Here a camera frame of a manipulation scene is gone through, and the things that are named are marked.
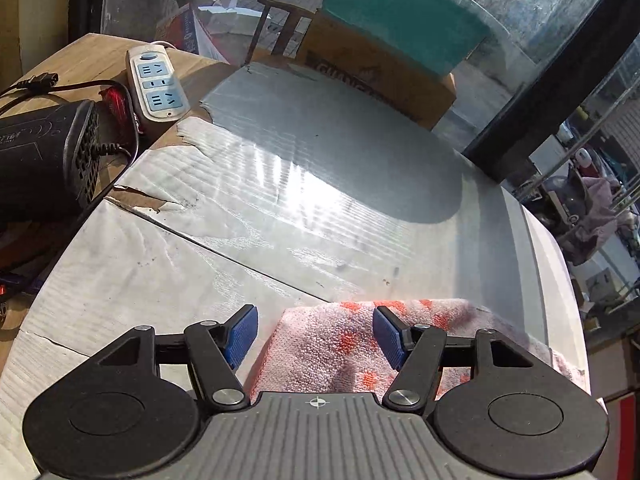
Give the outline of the red white patterned towel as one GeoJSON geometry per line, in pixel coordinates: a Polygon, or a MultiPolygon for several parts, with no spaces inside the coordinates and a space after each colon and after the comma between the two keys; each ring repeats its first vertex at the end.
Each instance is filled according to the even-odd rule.
{"type": "Polygon", "coordinates": [[[285,310],[245,383],[252,400],[268,391],[373,392],[384,396],[397,372],[372,332],[377,307],[388,307],[409,325],[441,328],[450,336],[472,337],[498,330],[585,391],[587,371],[560,352],[464,299],[342,301],[285,310]]]}

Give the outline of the parked scooter with cover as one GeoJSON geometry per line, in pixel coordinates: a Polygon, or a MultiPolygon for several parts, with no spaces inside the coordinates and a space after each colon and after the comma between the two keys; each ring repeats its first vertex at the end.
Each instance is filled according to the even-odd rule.
{"type": "Polygon", "coordinates": [[[613,210],[620,181],[591,148],[580,148],[564,174],[554,174],[523,205],[554,236],[565,259],[580,266],[613,236],[639,258],[639,216],[613,210]]]}

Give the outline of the black power adapter box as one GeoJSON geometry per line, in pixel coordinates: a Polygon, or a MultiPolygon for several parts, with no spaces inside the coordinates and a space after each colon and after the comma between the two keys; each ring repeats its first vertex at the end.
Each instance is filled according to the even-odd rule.
{"type": "Polygon", "coordinates": [[[99,173],[99,116],[89,100],[1,121],[1,219],[74,216],[93,198],[99,173]]]}

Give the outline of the white power strip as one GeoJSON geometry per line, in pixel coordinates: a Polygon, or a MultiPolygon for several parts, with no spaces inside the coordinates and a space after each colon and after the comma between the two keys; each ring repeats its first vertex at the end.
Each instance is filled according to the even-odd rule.
{"type": "Polygon", "coordinates": [[[142,44],[127,51],[127,72],[137,111],[146,122],[168,124],[190,112],[180,79],[161,44],[142,44]]]}

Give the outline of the brown cardboard box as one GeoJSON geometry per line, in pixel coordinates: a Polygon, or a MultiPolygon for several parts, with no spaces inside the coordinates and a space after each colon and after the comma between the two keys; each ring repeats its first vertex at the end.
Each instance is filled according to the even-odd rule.
{"type": "Polygon", "coordinates": [[[388,104],[427,129],[435,127],[457,99],[451,74],[433,75],[321,11],[311,19],[296,62],[388,104]]]}

